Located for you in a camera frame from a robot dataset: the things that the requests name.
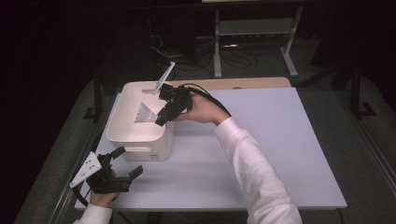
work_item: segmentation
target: white sleeve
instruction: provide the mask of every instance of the white sleeve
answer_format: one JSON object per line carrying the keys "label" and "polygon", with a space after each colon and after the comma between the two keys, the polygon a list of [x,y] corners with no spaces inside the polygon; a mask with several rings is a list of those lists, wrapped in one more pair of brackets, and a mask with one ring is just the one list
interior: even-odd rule
{"label": "white sleeve", "polygon": [[247,223],[302,223],[296,204],[256,140],[233,118],[224,120],[215,135],[232,163],[243,193]]}
{"label": "white sleeve", "polygon": [[104,208],[88,204],[84,214],[80,220],[76,220],[73,224],[107,224],[111,219],[111,208]]}

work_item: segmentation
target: table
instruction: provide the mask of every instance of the table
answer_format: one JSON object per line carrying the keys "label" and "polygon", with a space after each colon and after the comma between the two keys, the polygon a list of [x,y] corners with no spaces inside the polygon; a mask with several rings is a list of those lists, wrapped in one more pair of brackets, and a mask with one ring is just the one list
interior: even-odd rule
{"label": "table", "polygon": [[[172,84],[187,82],[208,89],[240,126],[256,138],[299,208],[347,206],[297,91],[286,78],[189,80]],[[141,212],[245,210],[233,167],[212,134],[214,128],[213,124],[181,121],[176,124],[168,160],[139,162],[118,157],[112,161],[118,176],[126,176],[140,164],[145,169],[132,183],[130,192],[123,193],[113,203],[113,209]],[[106,139],[105,130],[96,153],[112,150],[114,147]],[[85,183],[82,195],[87,191]],[[79,202],[75,207],[84,208]]]}

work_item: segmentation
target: dark background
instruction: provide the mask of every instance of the dark background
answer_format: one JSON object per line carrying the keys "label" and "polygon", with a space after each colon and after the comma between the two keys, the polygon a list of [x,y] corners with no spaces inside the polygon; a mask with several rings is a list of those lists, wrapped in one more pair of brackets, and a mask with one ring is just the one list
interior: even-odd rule
{"label": "dark background", "polygon": [[[8,0],[0,10],[1,139],[5,143],[1,223],[13,222],[69,111],[94,75],[101,78],[107,93],[127,81],[156,79],[161,58],[149,48],[150,34],[162,35],[169,48],[193,58],[193,37],[213,35],[214,26],[213,10],[172,16],[159,12],[114,15],[88,13],[71,1],[50,0]],[[237,17],[254,15],[248,10]],[[363,74],[396,110],[395,16],[394,7],[385,0],[306,7],[297,36],[322,36],[315,65],[326,68],[353,55]]]}

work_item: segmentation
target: floor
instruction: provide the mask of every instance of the floor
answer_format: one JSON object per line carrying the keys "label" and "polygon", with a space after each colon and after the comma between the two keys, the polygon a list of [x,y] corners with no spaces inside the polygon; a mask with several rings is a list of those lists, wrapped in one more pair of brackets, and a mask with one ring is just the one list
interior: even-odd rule
{"label": "floor", "polygon": [[[221,51],[222,78],[287,77],[295,85],[323,70],[310,65],[320,40],[318,37],[300,37],[293,43],[290,57],[299,72],[296,78],[289,77],[278,51],[284,43],[283,37],[261,38],[264,44],[259,46],[244,43],[243,49]],[[185,59],[170,59],[177,62],[176,72],[170,78],[212,78],[212,56],[204,53],[204,49],[201,52],[199,65]],[[349,110],[349,87],[334,91],[331,86],[334,76],[329,74],[307,88],[299,88],[298,93],[348,207],[331,211],[302,210],[303,222],[394,223],[395,192],[384,163],[379,162],[382,160],[378,152],[388,159],[395,157],[396,114],[381,99],[375,84],[363,77],[361,100],[370,104],[376,116],[356,119]],[[76,198],[67,183],[77,168],[76,161],[84,159],[81,148],[94,147],[95,136],[101,132],[98,130],[100,124],[83,118],[89,107],[93,107],[92,82],[78,97],[16,223],[72,223],[81,216],[82,212],[73,207]],[[148,213],[115,212],[113,223],[146,223],[147,218]],[[161,223],[246,223],[246,218],[245,212],[165,213]]]}

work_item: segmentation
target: white box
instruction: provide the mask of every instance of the white box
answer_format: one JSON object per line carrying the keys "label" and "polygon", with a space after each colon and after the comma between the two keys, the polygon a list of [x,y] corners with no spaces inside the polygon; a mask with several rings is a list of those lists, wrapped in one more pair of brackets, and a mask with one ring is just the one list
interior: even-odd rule
{"label": "white box", "polygon": [[158,114],[166,102],[153,95],[155,81],[130,82],[120,94],[106,131],[106,137],[115,147],[125,147],[122,156],[127,161],[164,161],[172,150],[175,123],[162,127],[154,122],[134,123],[140,104]]}

